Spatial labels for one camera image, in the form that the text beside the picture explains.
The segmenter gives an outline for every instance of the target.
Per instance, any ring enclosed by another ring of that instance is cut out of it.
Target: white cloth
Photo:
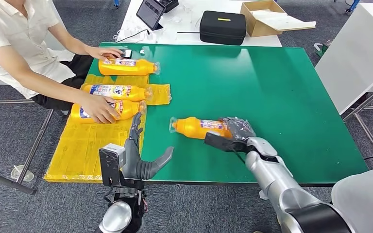
[[[34,72],[61,83],[75,74],[59,61],[71,61],[74,54],[50,50],[44,42],[48,28],[59,23],[49,1],[26,0],[26,18],[5,0],[0,0],[0,47],[12,46]],[[27,99],[38,94],[23,87],[1,66],[0,80],[14,87]]]
[[[373,170],[338,181],[331,196],[357,233],[373,233]]]

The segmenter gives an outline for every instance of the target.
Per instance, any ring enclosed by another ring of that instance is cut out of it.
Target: black case
[[[168,13],[170,10],[179,5],[178,0],[161,0],[160,2],[165,6],[165,13]]]
[[[204,11],[200,23],[203,42],[241,45],[247,33],[245,15],[217,11]]]

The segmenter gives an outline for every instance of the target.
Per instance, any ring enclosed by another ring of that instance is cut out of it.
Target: gray robotic hand
[[[165,153],[153,162],[141,160],[139,135],[142,128],[138,129],[141,123],[140,118],[141,113],[134,116],[129,138],[125,141],[123,157],[125,157],[126,163],[122,166],[122,174],[126,179],[149,180],[171,160],[174,147],[168,147]]]
[[[138,232],[148,207],[143,190],[144,180],[152,178],[172,158],[173,147],[168,147],[165,153],[153,162],[141,160],[140,118],[141,113],[134,116],[124,147],[108,144],[100,149],[102,182],[111,187],[110,192],[114,187],[117,191],[95,233]]]
[[[244,152],[251,171],[277,214],[283,233],[354,233],[349,221],[334,206],[306,192],[295,181],[275,148],[257,137],[249,122],[237,117],[221,118],[233,140],[207,133],[205,143],[226,152]]]

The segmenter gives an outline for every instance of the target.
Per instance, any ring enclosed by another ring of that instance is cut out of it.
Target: tablet
[[[136,13],[152,31],[159,29],[159,20],[165,12],[165,6],[155,0],[144,0]]]

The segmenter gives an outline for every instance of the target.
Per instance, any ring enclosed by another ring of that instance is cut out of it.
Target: bottle label
[[[109,104],[112,108],[115,108],[115,107],[116,107],[116,104],[115,104],[115,103],[109,103],[109,102],[108,102],[108,104]],[[91,117],[89,116],[89,114],[86,113],[86,112],[84,111],[84,109],[83,109],[82,107],[79,109],[79,117],[82,118],[82,119],[91,118]]]
[[[119,65],[119,66],[127,66],[127,67],[134,67],[136,66],[136,60],[132,59],[112,59],[103,61],[105,65]]]
[[[204,129],[218,129],[218,130],[223,130],[224,129],[224,124],[219,121],[215,120],[201,120],[201,128]]]
[[[91,94],[99,96],[123,97],[129,96],[132,87],[122,85],[93,85],[91,87]]]
[[[123,113],[123,101],[122,100],[118,100],[117,103],[116,103],[116,105],[117,106],[115,107],[115,105],[114,105],[113,108],[115,108],[116,111],[118,111],[119,114],[122,114]]]

